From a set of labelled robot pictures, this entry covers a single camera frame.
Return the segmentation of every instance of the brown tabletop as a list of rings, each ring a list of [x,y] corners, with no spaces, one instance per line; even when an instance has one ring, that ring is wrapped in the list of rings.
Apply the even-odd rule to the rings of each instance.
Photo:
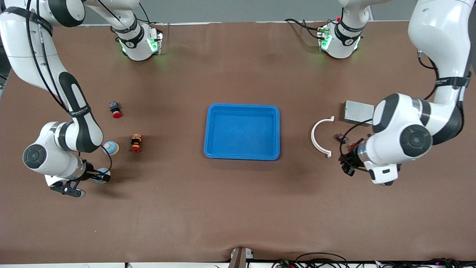
[[[256,258],[326,251],[350,260],[476,258],[476,94],[466,92],[457,138],[402,166],[391,187],[349,177],[333,136],[351,125],[345,100],[377,104],[391,93],[424,97],[434,74],[418,64],[407,22],[371,22],[346,60],[318,51],[284,23],[170,26],[163,54],[133,62],[107,27],[55,30],[64,65],[102,130],[116,141],[112,179],[80,184],[82,199],[51,191],[22,162],[42,126],[69,118],[49,93],[12,75],[0,101],[0,262],[223,261],[246,246]],[[108,103],[122,105],[113,119]],[[281,156],[217,160],[203,153],[213,103],[272,104],[281,113]],[[359,127],[356,141],[371,132]],[[142,134],[142,152],[130,137]],[[97,150],[82,154],[109,166]]]

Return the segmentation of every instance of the red and black toy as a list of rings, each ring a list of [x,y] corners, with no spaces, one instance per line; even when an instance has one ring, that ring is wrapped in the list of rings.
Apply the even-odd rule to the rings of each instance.
[[[120,111],[119,103],[111,102],[109,103],[109,110],[112,112],[112,117],[114,118],[121,118],[122,112]]]

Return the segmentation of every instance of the gray floor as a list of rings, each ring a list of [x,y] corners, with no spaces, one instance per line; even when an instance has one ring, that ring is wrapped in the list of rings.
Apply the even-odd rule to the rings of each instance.
[[[337,0],[141,0],[150,21],[177,22],[249,22],[282,21],[288,18],[325,21],[340,16]],[[374,5],[375,20],[409,20],[417,0],[394,0]],[[141,9],[134,11],[145,19]],[[91,9],[85,24],[106,23]]]

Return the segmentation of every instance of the red button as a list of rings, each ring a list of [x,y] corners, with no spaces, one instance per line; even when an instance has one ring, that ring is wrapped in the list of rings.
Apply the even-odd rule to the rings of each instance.
[[[121,118],[121,117],[122,117],[122,114],[121,114],[121,112],[115,111],[115,112],[112,113],[112,117],[114,117],[114,118]]]

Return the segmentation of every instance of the white curved handle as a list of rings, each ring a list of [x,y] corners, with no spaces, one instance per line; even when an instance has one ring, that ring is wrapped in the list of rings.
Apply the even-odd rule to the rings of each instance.
[[[316,138],[315,138],[315,136],[314,136],[314,132],[316,131],[316,127],[317,127],[320,123],[322,123],[322,122],[333,122],[333,121],[334,121],[334,117],[333,117],[333,116],[331,116],[329,119],[322,119],[321,121],[317,122],[317,123],[314,125],[314,127],[312,128],[312,130],[311,130],[311,141],[312,141],[312,144],[314,145],[314,147],[315,147],[316,149],[318,149],[319,151],[321,151],[321,152],[327,154],[327,157],[328,157],[328,158],[331,157],[332,152],[329,151],[329,150],[326,150],[326,149],[322,148],[322,146],[320,146],[320,145],[317,143]]]

